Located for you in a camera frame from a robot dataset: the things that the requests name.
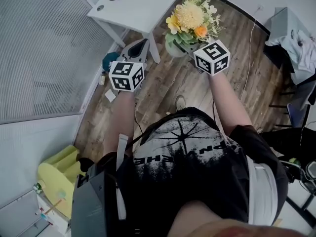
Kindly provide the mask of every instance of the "sneaker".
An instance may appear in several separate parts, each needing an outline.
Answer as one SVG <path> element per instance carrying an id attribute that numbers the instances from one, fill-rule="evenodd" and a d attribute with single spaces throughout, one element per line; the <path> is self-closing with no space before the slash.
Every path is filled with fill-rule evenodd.
<path id="1" fill-rule="evenodd" d="M 184 99 L 183 96 L 177 96 L 176 99 L 176 111 L 182 110 L 184 108 L 186 108 L 187 104 L 186 104 L 186 100 Z"/>

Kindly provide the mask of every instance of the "table leg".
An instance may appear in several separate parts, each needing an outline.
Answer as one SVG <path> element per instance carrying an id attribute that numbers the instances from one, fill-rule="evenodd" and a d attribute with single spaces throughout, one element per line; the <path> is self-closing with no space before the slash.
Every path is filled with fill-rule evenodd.
<path id="1" fill-rule="evenodd" d="M 157 49 L 157 45 L 156 45 L 153 33 L 143 34 L 143 37 L 149 39 L 149 51 L 152 54 L 154 62 L 160 63 L 160 56 L 159 56 L 159 52 Z"/>
<path id="2" fill-rule="evenodd" d="M 107 32 L 108 35 L 110 35 L 110 37 L 121 47 L 125 47 L 125 43 L 123 42 L 123 40 L 120 38 L 120 36 L 118 36 L 118 34 L 112 29 L 111 26 L 109 26 L 108 23 L 106 22 L 102 22 L 99 21 L 97 19 L 94 19 L 94 21 L 104 30 Z"/>

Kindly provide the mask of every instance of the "orange flower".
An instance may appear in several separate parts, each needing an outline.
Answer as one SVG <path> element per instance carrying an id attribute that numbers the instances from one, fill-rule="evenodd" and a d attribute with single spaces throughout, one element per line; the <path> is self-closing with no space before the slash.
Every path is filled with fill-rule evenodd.
<path id="1" fill-rule="evenodd" d="M 206 26 L 196 27 L 194 29 L 194 32 L 198 37 L 205 37 L 207 34 L 207 27 Z"/>

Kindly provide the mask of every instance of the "yellow chair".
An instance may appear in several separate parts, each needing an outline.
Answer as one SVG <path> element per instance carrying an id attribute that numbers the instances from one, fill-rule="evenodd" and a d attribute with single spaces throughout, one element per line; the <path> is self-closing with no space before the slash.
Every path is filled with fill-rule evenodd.
<path id="1" fill-rule="evenodd" d="M 68 146 L 58 154 L 42 162 L 38 168 L 38 183 L 41 185 L 51 204 L 67 218 L 71 219 L 71 208 L 75 182 L 80 170 L 80 162 L 76 161 L 78 149 Z"/>

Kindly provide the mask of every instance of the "flower bouquet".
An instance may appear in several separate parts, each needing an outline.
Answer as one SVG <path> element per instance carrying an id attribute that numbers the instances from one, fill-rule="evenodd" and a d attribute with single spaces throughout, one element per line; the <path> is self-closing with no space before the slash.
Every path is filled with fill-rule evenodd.
<path id="1" fill-rule="evenodd" d="M 168 30 L 165 35 L 167 44 L 173 42 L 189 47 L 195 43 L 211 42 L 218 37 L 224 28 L 219 25 L 220 14 L 215 16 L 217 9 L 209 5 L 211 0 L 184 0 L 166 19 Z"/>

